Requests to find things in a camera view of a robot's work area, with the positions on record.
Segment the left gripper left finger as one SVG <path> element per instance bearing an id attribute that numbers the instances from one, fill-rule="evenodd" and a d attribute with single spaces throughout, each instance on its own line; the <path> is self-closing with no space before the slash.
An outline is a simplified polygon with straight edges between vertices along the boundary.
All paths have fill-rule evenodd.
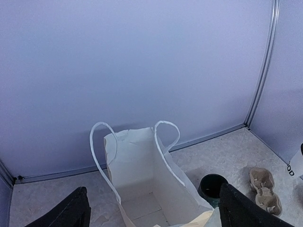
<path id="1" fill-rule="evenodd" d="M 27 227 L 88 227 L 91 207 L 87 188 L 78 187 L 48 213 Z"/>

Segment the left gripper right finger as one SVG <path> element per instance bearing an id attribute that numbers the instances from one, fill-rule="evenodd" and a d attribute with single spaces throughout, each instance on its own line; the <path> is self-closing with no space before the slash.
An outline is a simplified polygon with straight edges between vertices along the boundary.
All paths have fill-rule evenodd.
<path id="1" fill-rule="evenodd" d="M 219 211 L 222 227 L 292 227 L 258 207 L 228 183 L 221 185 Z"/>

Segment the white paper cup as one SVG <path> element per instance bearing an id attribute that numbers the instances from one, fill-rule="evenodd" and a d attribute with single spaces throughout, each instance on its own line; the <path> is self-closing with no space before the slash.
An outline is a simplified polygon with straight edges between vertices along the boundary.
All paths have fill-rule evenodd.
<path id="1" fill-rule="evenodd" d="M 287 164 L 287 172 L 293 178 L 298 178 L 303 175 L 303 144 L 301 144 L 298 152 Z"/>

